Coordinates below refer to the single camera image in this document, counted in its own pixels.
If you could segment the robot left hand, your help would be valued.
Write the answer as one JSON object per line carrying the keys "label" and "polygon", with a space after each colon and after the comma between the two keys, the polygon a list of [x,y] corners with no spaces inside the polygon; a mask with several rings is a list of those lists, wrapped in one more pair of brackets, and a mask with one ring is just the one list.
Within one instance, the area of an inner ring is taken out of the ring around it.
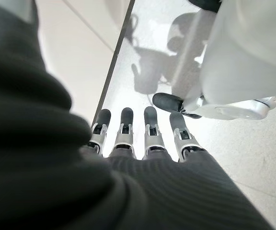
{"label": "robot left hand", "polygon": [[205,150],[92,153],[46,71],[33,0],[0,0],[0,230],[269,230]]}

